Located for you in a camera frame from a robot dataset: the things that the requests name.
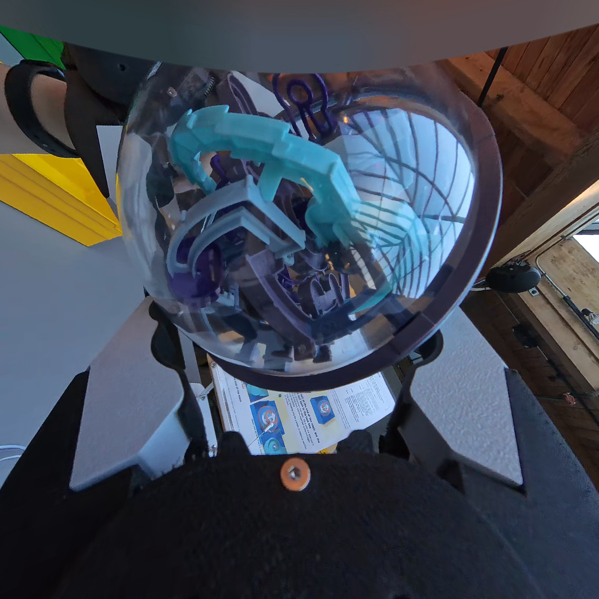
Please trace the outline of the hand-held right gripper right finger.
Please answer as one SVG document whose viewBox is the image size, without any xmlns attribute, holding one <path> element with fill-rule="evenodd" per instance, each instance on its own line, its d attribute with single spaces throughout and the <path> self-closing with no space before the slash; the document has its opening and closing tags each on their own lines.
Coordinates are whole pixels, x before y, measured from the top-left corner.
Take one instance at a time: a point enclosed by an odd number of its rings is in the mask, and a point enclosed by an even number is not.
<svg viewBox="0 0 599 599">
<path fill-rule="evenodd" d="M 467 465 L 523 483 L 504 361 L 456 308 L 410 365 L 386 430 L 421 466 Z"/>
</svg>

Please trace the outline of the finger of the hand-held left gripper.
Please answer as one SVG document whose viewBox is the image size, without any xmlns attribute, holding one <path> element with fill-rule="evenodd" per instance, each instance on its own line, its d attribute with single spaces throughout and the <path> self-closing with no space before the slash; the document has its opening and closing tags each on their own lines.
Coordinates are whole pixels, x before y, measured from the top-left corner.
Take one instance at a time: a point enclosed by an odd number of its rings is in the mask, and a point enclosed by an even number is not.
<svg viewBox="0 0 599 599">
<path fill-rule="evenodd" d="M 121 125 L 96 125 L 109 199 L 116 199 L 117 161 L 122 136 Z"/>
</svg>

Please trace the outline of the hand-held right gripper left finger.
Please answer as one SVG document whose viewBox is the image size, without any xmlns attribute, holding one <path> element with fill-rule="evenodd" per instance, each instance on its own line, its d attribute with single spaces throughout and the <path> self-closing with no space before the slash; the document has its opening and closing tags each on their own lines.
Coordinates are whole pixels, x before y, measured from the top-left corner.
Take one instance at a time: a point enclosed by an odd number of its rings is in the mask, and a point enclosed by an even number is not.
<svg viewBox="0 0 599 599">
<path fill-rule="evenodd" d="M 179 332 L 146 296 L 90 364 L 70 489 L 130 467 L 154 480 L 189 455 L 208 456 L 206 421 Z"/>
</svg>

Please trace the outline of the clear maze ball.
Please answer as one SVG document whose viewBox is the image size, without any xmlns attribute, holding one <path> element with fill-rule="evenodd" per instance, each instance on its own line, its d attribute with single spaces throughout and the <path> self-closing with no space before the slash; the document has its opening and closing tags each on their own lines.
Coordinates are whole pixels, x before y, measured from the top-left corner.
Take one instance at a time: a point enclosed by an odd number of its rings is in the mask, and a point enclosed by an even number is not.
<svg viewBox="0 0 599 599">
<path fill-rule="evenodd" d="M 243 73 L 155 63 L 117 204 L 149 296 L 228 374 L 347 385 L 432 337 L 497 229 L 494 129 L 435 64 Z"/>
</svg>

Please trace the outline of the green plastic bin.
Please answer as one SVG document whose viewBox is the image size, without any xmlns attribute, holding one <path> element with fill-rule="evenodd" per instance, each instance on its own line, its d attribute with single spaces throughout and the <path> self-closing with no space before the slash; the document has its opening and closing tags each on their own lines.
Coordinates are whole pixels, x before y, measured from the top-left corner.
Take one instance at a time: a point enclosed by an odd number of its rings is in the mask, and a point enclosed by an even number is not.
<svg viewBox="0 0 599 599">
<path fill-rule="evenodd" d="M 60 40 L 1 26 L 1 63 L 3 64 L 13 66 L 22 59 L 27 59 L 47 62 L 63 69 L 63 51 L 64 43 Z"/>
</svg>

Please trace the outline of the yellow plastic bin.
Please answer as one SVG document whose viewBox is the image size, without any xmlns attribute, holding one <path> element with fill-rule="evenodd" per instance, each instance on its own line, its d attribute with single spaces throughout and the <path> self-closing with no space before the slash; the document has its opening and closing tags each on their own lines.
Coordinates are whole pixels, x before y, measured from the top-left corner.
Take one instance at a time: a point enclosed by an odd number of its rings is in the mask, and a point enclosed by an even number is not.
<svg viewBox="0 0 599 599">
<path fill-rule="evenodd" d="M 80 159 L 1 155 L 1 202 L 87 247 L 122 235 L 118 217 Z"/>
</svg>

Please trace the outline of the black ceiling fixture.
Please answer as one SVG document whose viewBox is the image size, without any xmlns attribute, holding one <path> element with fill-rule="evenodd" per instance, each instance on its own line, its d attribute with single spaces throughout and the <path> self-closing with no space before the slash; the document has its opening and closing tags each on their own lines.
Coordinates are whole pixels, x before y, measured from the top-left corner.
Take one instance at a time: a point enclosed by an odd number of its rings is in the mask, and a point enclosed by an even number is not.
<svg viewBox="0 0 599 599">
<path fill-rule="evenodd" d="M 520 294 L 535 288 L 541 281 L 540 271 L 528 262 L 506 263 L 489 270 L 486 286 L 497 292 Z"/>
</svg>

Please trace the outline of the printed instruction sheet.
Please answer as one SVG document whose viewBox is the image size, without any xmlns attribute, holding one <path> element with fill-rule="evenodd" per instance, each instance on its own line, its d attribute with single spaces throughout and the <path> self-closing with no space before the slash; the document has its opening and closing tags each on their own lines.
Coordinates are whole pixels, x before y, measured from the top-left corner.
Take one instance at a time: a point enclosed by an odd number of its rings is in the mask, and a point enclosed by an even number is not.
<svg viewBox="0 0 599 599">
<path fill-rule="evenodd" d="M 208 362 L 222 428 L 240 433 L 252 455 L 334 453 L 338 442 L 382 421 L 396 402 L 382 373 L 327 391 L 280 392 Z"/>
</svg>

